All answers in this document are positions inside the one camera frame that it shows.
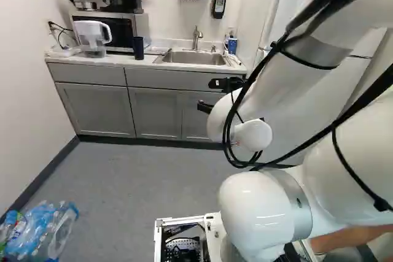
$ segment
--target black tumbler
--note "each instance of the black tumbler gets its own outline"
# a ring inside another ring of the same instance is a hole
[[[134,56],[137,61],[141,61],[145,58],[143,37],[134,37]]]

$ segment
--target baseboard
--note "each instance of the baseboard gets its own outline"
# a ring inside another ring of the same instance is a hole
[[[218,144],[215,142],[166,141],[163,139],[123,138],[92,135],[79,135],[79,139],[82,142],[96,142],[100,144],[151,145],[154,147],[179,147],[195,148],[198,150],[222,150],[222,144]]]
[[[31,197],[41,187],[41,185],[47,180],[59,164],[71,153],[74,148],[79,144],[80,140],[77,136],[72,138],[65,147],[53,158],[53,160],[41,171],[40,174],[29,184],[29,186],[23,191],[19,198],[9,207],[8,210],[20,211],[29,202]],[[0,223],[3,223],[6,217],[6,213],[0,218]]]

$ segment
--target electrical outlet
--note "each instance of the electrical outlet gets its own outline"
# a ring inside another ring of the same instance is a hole
[[[51,24],[52,24],[51,20],[46,20],[46,27],[48,28],[48,34],[52,34],[54,32],[54,28]]]

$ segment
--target drawer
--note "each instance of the drawer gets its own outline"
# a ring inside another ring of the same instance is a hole
[[[239,74],[215,74],[204,72],[168,71],[155,69],[125,69],[127,84],[130,87],[164,88],[178,90],[215,91],[208,83],[214,78],[226,78]]]
[[[126,86],[122,67],[61,63],[48,63],[48,67],[56,82]]]

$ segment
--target water bottle pack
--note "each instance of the water bottle pack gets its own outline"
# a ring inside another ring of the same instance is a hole
[[[79,212],[71,202],[41,202],[26,215],[9,211],[0,226],[0,261],[58,261]]]

